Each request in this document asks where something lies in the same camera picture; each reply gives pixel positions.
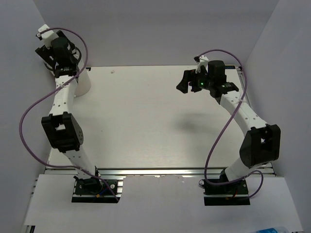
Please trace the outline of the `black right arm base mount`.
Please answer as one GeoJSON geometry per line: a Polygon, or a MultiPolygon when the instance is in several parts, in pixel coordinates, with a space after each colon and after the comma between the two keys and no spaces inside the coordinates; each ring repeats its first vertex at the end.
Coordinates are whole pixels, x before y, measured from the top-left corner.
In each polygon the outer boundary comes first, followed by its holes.
{"type": "Polygon", "coordinates": [[[198,184],[204,190],[205,206],[250,205],[246,180],[227,185],[211,185],[202,179],[198,184]]]}

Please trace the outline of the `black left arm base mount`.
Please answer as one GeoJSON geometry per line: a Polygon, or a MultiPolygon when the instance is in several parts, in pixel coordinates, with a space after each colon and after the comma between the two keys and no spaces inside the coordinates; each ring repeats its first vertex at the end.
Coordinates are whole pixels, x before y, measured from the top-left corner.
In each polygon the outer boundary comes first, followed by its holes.
{"type": "Polygon", "coordinates": [[[114,196],[118,194],[118,180],[105,180],[107,185],[95,178],[79,179],[74,176],[75,184],[72,193],[72,203],[118,203],[114,196]]]}

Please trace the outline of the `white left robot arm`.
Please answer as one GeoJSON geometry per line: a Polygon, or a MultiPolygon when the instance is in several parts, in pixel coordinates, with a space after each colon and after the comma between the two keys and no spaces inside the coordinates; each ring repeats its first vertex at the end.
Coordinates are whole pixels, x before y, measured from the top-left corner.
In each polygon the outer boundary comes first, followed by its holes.
{"type": "Polygon", "coordinates": [[[85,180],[86,188],[93,194],[102,190],[103,182],[94,177],[98,171],[87,157],[82,144],[83,130],[72,113],[75,91],[79,84],[78,49],[62,31],[54,32],[44,26],[37,35],[44,45],[36,53],[51,67],[55,89],[53,105],[41,120],[52,148],[65,155],[77,171],[76,180],[85,180]]]}

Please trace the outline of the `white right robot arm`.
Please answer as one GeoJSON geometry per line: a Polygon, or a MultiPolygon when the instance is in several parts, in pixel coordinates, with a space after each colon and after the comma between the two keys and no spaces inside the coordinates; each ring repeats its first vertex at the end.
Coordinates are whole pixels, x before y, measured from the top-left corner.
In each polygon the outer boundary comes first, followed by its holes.
{"type": "Polygon", "coordinates": [[[268,124],[242,100],[238,87],[227,81],[223,61],[199,62],[196,69],[185,70],[176,88],[184,94],[208,90],[230,113],[230,120],[237,123],[244,135],[239,158],[220,176],[218,185],[224,193],[232,193],[238,181],[245,179],[261,165],[279,158],[280,127],[268,124]]]}

